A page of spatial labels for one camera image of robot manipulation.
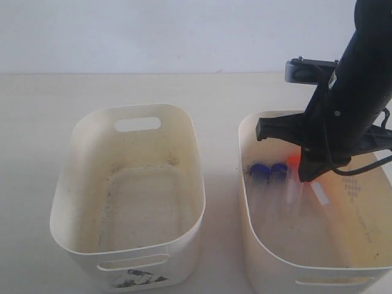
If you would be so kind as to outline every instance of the blue cap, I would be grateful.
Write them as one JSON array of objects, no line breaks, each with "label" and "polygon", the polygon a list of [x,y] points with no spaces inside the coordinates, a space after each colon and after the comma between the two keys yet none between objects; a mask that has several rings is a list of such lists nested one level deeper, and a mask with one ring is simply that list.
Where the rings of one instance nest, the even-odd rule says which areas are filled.
[{"label": "blue cap", "polygon": [[274,164],[271,167],[271,172],[287,172],[287,165],[285,164]]},{"label": "blue cap", "polygon": [[265,176],[268,178],[270,176],[270,169],[263,164],[254,164],[251,167],[251,175],[257,175],[257,176]]}]

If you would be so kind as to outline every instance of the orange cap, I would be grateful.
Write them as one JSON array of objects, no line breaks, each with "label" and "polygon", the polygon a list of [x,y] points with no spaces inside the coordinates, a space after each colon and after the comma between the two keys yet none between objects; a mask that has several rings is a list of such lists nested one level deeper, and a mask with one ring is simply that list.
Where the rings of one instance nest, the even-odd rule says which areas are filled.
[{"label": "orange cap", "polygon": [[290,156],[287,159],[286,164],[289,167],[298,168],[300,166],[300,162],[301,162],[301,156],[300,155],[292,155],[292,156]]}]

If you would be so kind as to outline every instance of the white plastic bin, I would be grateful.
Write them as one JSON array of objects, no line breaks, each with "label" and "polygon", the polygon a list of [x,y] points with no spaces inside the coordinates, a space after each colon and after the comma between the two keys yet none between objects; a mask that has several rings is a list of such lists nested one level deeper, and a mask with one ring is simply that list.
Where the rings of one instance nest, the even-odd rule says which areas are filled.
[{"label": "white plastic bin", "polygon": [[[257,141],[257,121],[259,117],[292,113],[297,111],[256,113],[239,127],[239,202],[247,276],[260,294],[361,293],[392,269],[392,188],[383,168],[349,178],[329,172],[318,179],[330,198],[330,216],[334,217],[330,217],[327,230],[316,230],[319,234],[312,235],[312,241],[320,245],[302,255],[294,256],[292,246],[296,245],[289,241],[281,244],[284,257],[272,252],[266,243],[273,236],[261,235],[259,239],[251,226],[246,197],[249,167],[255,162],[269,166],[285,162],[300,152],[298,146],[282,140]],[[356,156],[348,168],[375,160],[374,154]]]},{"label": "white plastic bin", "polygon": [[99,289],[177,284],[194,270],[205,190],[187,113],[107,108],[75,127],[50,230]]}]

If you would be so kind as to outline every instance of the bin handle hole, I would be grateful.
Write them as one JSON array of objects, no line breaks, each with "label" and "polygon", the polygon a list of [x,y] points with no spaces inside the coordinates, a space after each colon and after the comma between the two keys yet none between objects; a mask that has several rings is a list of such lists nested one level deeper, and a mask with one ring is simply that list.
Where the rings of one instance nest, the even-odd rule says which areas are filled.
[{"label": "bin handle hole", "polygon": [[295,282],[304,286],[358,286],[370,280],[373,277],[302,277]]},{"label": "bin handle hole", "polygon": [[156,130],[161,126],[159,118],[130,118],[120,119],[115,123],[118,132],[135,132],[138,130]]},{"label": "bin handle hole", "polygon": [[101,271],[122,271],[144,268],[146,266],[160,265],[170,259],[168,254],[156,254],[145,257],[115,260],[112,262],[101,262],[97,265]]}]

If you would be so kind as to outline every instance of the white table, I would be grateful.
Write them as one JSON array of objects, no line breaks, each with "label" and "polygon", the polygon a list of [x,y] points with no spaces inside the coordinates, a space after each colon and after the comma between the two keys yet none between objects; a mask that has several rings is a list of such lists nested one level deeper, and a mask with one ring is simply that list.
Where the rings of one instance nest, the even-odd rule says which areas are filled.
[{"label": "white table", "polygon": [[[0,76],[0,292],[98,293],[49,232],[71,132],[98,108],[165,102],[190,113],[200,144],[207,195],[202,255],[187,281],[143,293],[255,293],[243,260],[238,126],[256,111],[301,110],[313,90],[285,83],[282,73]],[[366,294],[390,287],[389,274]]]}]

